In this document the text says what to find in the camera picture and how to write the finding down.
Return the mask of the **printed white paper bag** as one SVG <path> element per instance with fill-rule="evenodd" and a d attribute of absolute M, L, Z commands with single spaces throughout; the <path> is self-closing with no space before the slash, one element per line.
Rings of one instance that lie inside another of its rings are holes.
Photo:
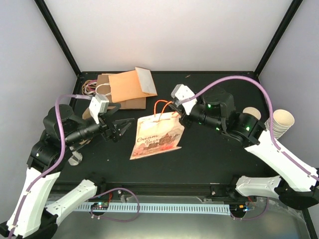
<path fill-rule="evenodd" d="M 184 132 L 178 112 L 165 112 L 172 101 L 158 100 L 150 116 L 137 121 L 136 141 L 130 159 L 140 159 L 180 149 L 178 143 Z"/>

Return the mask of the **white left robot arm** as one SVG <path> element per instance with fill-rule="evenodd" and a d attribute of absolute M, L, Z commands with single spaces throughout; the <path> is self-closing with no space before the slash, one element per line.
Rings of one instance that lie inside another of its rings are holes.
<path fill-rule="evenodd" d="M 61 222 L 80 204 L 106 195 L 105 178 L 91 173 L 60 200 L 49 206 L 45 204 L 65 164 L 76 158 L 77 150 L 85 145 L 85 141 L 102 136 L 105 141 L 117 142 L 131 127 L 134 118 L 111 119 L 119 107 L 119 104 L 114 104 L 109 112 L 99 113 L 97 121 L 76 116 L 65 104 L 49 110 L 43 119 L 45 129 L 27 161 L 18 204 L 10 219 L 0 225 L 3 237 L 50 239 Z"/>

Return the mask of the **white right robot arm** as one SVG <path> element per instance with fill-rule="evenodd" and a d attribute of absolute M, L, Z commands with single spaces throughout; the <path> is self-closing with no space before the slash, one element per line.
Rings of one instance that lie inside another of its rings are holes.
<path fill-rule="evenodd" d="M 221 87 L 208 90 L 196 97 L 184 86 L 177 94 L 181 101 L 180 122 L 193 122 L 217 131 L 227 142 L 244 148 L 270 166 L 274 177 L 241 176 L 227 187 L 227 196 L 233 201 L 250 196 L 275 198 L 285 205 L 303 210 L 319 203 L 318 171 L 308 167 L 303 171 L 301 160 L 288 154 L 281 146 L 277 149 L 271 140 L 269 129 L 255 116 L 239 113 L 233 96 Z"/>

